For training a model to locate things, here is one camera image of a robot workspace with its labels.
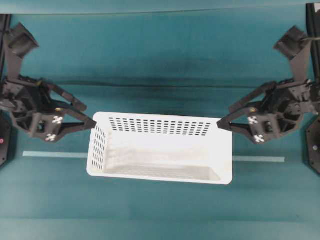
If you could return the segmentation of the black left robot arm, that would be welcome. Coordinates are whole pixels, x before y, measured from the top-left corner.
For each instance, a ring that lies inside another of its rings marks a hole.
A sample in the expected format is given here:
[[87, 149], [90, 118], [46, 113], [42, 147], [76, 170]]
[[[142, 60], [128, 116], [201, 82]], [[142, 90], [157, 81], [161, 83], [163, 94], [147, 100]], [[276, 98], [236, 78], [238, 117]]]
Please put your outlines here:
[[84, 103], [43, 79], [6, 77], [0, 85], [0, 108], [9, 113], [15, 128], [47, 143], [94, 129], [97, 124], [84, 114], [87, 110]]

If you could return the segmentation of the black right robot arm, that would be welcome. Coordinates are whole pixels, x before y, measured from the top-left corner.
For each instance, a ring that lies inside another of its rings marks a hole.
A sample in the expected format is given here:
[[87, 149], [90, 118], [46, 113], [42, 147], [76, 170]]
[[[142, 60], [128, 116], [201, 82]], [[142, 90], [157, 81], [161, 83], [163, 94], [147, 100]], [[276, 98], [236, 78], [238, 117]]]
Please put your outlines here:
[[307, 79], [267, 82], [229, 107], [217, 127], [254, 144], [282, 138], [299, 128], [304, 114], [320, 112], [320, 85]]

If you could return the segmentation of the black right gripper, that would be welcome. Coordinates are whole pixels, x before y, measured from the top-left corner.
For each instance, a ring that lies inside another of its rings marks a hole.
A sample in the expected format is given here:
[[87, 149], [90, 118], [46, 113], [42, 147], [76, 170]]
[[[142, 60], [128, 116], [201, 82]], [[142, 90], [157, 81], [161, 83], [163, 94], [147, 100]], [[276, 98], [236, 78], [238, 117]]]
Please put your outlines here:
[[[309, 79], [304, 83], [293, 79], [267, 82], [232, 104], [217, 127], [244, 135], [255, 144], [282, 138], [296, 131], [304, 114], [313, 111], [312, 89]], [[244, 115], [247, 124], [233, 123]]]

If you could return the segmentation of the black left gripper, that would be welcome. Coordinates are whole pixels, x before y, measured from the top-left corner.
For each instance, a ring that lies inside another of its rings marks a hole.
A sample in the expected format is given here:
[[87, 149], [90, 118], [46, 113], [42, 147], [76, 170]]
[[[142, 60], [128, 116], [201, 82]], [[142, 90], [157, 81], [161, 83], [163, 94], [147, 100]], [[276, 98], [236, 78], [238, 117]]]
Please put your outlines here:
[[[54, 100], [55, 92], [71, 106]], [[43, 79], [20, 76], [15, 81], [4, 78], [4, 110], [13, 126], [45, 142], [57, 142], [69, 134], [94, 129], [97, 122], [84, 112], [87, 106], [63, 88]], [[65, 122], [70, 117], [76, 121]]]

